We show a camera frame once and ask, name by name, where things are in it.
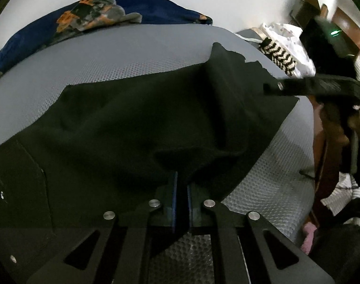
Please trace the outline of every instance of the person's hand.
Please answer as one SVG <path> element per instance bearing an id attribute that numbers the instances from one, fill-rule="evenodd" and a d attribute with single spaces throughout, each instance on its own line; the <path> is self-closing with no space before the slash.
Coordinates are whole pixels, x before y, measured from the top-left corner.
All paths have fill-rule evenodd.
<path id="1" fill-rule="evenodd" d="M 356 131 L 357 136 L 360 138 L 360 111 L 350 116 L 347 121 L 348 127 Z"/>
<path id="2" fill-rule="evenodd" d="M 344 134 L 344 130 L 340 125 L 339 110 L 335 104 L 325 104 L 320 112 L 320 118 L 327 142 L 341 147 L 349 144 L 350 140 Z M 352 130 L 356 131 L 360 138 L 360 111 L 350 116 L 347 124 Z"/>

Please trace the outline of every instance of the triangular cutout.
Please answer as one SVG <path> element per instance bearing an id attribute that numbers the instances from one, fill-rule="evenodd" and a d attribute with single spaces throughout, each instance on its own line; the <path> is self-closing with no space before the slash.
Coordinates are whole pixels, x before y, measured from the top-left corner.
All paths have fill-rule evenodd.
<path id="1" fill-rule="evenodd" d="M 299 258 L 282 244 L 270 231 L 264 231 L 264 238 L 266 239 L 277 269 L 282 270 L 298 263 Z"/>
<path id="2" fill-rule="evenodd" d="M 64 259 L 64 263 L 77 269 L 85 270 L 99 237 L 100 232 L 94 231 Z"/>

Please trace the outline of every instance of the gray mattress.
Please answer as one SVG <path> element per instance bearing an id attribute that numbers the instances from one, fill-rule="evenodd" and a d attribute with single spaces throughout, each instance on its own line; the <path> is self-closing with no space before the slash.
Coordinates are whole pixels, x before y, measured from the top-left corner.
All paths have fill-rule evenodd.
<path id="1" fill-rule="evenodd" d="M 209 58 L 214 42 L 286 77 L 227 30 L 197 24 L 113 27 L 64 41 L 25 59 L 0 79 L 0 144 L 39 118 L 65 86 L 175 70 Z M 314 199 L 300 169 L 313 162 L 313 110 L 305 97 L 283 122 L 247 177 L 223 203 L 257 210 L 295 239 Z M 209 236 L 186 234 L 150 263 L 150 283 L 213 283 Z"/>

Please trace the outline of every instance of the silver bolt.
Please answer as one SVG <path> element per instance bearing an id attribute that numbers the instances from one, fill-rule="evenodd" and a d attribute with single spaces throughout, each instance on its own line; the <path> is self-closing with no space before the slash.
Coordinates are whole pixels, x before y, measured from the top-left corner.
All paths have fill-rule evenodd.
<path id="1" fill-rule="evenodd" d="M 259 220 L 259 219 L 260 219 L 260 215 L 259 215 L 259 213 L 256 212 L 256 211 L 251 211 L 251 212 L 249 213 L 249 218 L 250 218 L 251 220 Z"/>
<path id="2" fill-rule="evenodd" d="M 161 203 L 159 200 L 151 200 L 148 202 L 148 204 L 150 205 L 150 207 L 159 207 Z"/>
<path id="3" fill-rule="evenodd" d="M 213 200 L 204 200 L 204 205 L 206 207 L 214 207 L 215 206 L 215 202 Z"/>
<path id="4" fill-rule="evenodd" d="M 114 217 L 116 216 L 116 214 L 112 211 L 107 211 L 104 213 L 104 219 L 105 220 L 111 220 L 114 219 Z"/>

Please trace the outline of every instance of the black fabric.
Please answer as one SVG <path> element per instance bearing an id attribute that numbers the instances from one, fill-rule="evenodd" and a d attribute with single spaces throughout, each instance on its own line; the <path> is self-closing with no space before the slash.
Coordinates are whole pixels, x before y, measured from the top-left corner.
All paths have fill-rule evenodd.
<path id="1" fill-rule="evenodd" d="M 360 226 L 346 224 L 317 230 L 309 257 L 336 284 L 350 283 L 360 275 Z"/>
<path id="2" fill-rule="evenodd" d="M 52 251 L 59 228 L 132 210 L 173 170 L 179 183 L 196 181 L 223 199 L 298 100 L 264 96 L 263 83 L 272 81 L 259 62 L 245 63 L 215 43 L 206 63 L 66 87 L 41 118 L 0 146 L 0 229 L 16 231 L 0 235 L 6 269 L 25 280 L 48 259 L 43 249 Z M 21 228 L 41 229 L 37 243 L 26 231 L 17 234 Z M 10 263 L 17 252 L 25 255 Z"/>
<path id="3" fill-rule="evenodd" d="M 322 228 L 334 227 L 336 225 L 344 224 L 351 218 L 360 218 L 360 198 L 354 198 L 349 201 L 344 208 L 339 211 L 339 213 L 335 216 L 331 216 L 331 218 L 327 219 L 321 224 Z"/>

